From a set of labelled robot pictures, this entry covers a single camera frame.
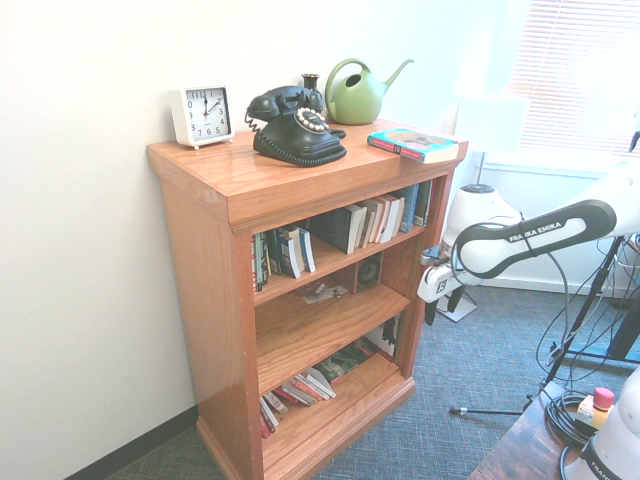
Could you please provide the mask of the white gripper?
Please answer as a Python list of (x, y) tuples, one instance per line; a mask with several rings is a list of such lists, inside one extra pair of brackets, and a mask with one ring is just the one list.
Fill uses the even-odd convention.
[(451, 293), (447, 303), (447, 311), (453, 313), (462, 296), (463, 284), (453, 274), (449, 263), (436, 262), (424, 271), (418, 285), (417, 294), (425, 301), (424, 321), (432, 326), (436, 314), (436, 302), (448, 293)]

